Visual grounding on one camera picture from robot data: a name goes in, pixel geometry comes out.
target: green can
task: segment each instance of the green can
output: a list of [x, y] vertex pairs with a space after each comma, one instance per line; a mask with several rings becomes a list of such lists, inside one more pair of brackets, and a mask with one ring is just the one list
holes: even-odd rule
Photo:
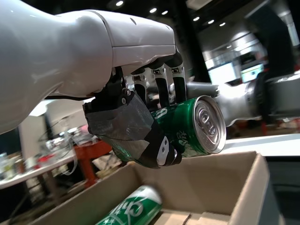
[[169, 142], [183, 157], [216, 154], [226, 142], [224, 117], [209, 96], [152, 112]]
[[156, 190], [143, 185], [96, 225], [147, 225], [161, 208], [162, 201]]

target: screen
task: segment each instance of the screen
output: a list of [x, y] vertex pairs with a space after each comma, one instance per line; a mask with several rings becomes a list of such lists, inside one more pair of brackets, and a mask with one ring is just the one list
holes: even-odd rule
[[10, 155], [21, 150], [18, 128], [0, 135], [0, 154], [6, 152]]
[[257, 78], [257, 75], [263, 71], [263, 64], [256, 65], [254, 67], [244, 69], [241, 72], [243, 82], [248, 82]]
[[227, 63], [208, 71], [212, 84], [222, 84], [236, 79], [233, 63]]

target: white table surface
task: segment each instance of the white table surface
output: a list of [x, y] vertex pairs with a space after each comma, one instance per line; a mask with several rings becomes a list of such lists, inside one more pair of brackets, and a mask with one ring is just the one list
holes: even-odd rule
[[24, 174], [18, 174], [10, 180], [0, 180], [0, 190], [4, 189], [4, 188], [7, 188], [7, 187], [11, 187], [15, 184], [21, 183], [21, 182], [26, 181], [30, 178], [39, 176], [39, 175], [41, 175], [45, 172], [51, 171], [51, 170], [53, 170], [57, 167], [60, 167], [64, 164], [72, 162], [73, 160], [74, 160], [74, 153], [73, 153], [73, 151], [70, 151], [65, 157], [61, 158], [60, 160], [56, 161], [55, 163], [53, 163], [51, 165], [46, 165], [46, 166], [43, 166], [39, 169], [31, 170], [29, 172], [26, 172]]
[[300, 156], [300, 134], [227, 140], [220, 154], [256, 151], [263, 156]]

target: gray tape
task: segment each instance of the gray tape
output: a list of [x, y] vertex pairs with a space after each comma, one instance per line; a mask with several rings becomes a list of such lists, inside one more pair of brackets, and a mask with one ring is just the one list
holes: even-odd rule
[[128, 105], [85, 116], [90, 132], [126, 158], [138, 159], [149, 144], [144, 138], [151, 131], [153, 118], [137, 95]]

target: monitor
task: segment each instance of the monitor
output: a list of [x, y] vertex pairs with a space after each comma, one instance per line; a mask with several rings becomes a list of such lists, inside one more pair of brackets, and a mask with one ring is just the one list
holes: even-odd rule
[[222, 84], [237, 79], [232, 62], [212, 68], [208, 72], [212, 84]]
[[248, 69], [244, 69], [241, 72], [243, 83], [254, 80], [257, 78], [257, 75], [263, 71], [263, 64], [259, 64]]

